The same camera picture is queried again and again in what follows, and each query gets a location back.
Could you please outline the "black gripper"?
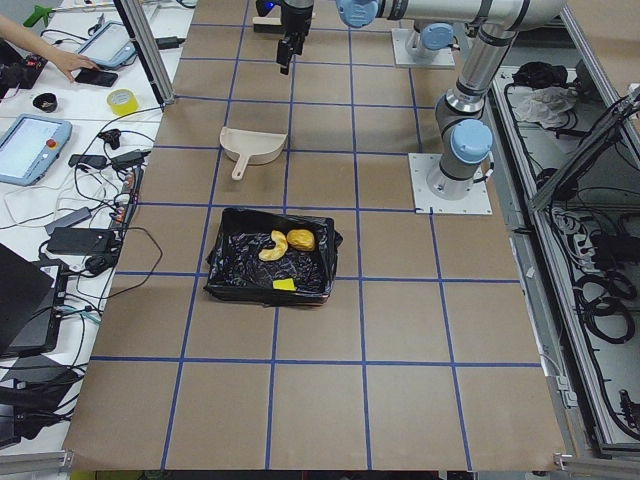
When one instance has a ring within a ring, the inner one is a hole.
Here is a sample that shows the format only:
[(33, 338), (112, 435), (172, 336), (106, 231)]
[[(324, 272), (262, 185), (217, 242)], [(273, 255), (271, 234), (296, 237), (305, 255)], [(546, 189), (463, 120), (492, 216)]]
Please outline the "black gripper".
[(295, 55), (301, 55), (305, 36), (312, 22), (314, 0), (282, 0), (281, 24), (285, 36), (279, 40), (276, 62), (280, 73), (288, 75), (290, 64)]

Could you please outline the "person's forearm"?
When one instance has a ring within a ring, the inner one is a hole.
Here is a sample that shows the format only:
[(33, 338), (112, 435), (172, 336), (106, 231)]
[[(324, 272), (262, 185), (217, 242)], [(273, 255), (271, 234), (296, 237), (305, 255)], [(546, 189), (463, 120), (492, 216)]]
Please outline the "person's forearm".
[(2, 39), (49, 61), (53, 61), (61, 53), (58, 48), (47, 44), (33, 32), (5, 16), (0, 18), (0, 30)]

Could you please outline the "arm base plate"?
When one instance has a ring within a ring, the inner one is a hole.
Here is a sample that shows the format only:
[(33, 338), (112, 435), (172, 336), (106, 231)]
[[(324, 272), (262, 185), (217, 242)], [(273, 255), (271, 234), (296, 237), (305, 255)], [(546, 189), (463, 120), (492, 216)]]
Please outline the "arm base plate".
[(440, 170), (441, 154), (410, 153), (414, 211), (435, 215), (491, 215), (484, 172), (479, 165), (469, 180), (457, 181)]
[(413, 29), (394, 28), (391, 32), (394, 62), (398, 68), (445, 69), (455, 68), (450, 47), (429, 50)]

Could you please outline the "person's hand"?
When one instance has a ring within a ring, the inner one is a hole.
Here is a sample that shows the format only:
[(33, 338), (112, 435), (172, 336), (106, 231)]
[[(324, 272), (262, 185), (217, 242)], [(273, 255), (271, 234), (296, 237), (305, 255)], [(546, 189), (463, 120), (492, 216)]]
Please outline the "person's hand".
[(76, 70), (99, 70), (100, 67), (96, 65), (89, 58), (72, 52), (67, 52), (54, 48), (52, 53), (47, 56), (49, 62), (52, 62), (57, 69), (70, 81), (74, 82), (75, 77), (73, 72)]

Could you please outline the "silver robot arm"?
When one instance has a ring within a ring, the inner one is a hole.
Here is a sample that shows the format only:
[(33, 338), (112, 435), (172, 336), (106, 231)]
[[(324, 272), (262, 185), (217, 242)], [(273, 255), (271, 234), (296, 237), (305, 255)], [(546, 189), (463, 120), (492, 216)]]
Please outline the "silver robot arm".
[(464, 198), (487, 158), (493, 137), (481, 121), (491, 83), (521, 31), (545, 25), (564, 1), (338, 1), (342, 22), (362, 28), (377, 18), (416, 22), (461, 22), (478, 28), (476, 40), (455, 86), (441, 97), (436, 120), (443, 143), (439, 164), (427, 176), (428, 188), (446, 200)]
[(448, 22), (414, 22), (413, 55), (420, 61), (433, 61), (438, 55), (451, 53), (454, 28)]

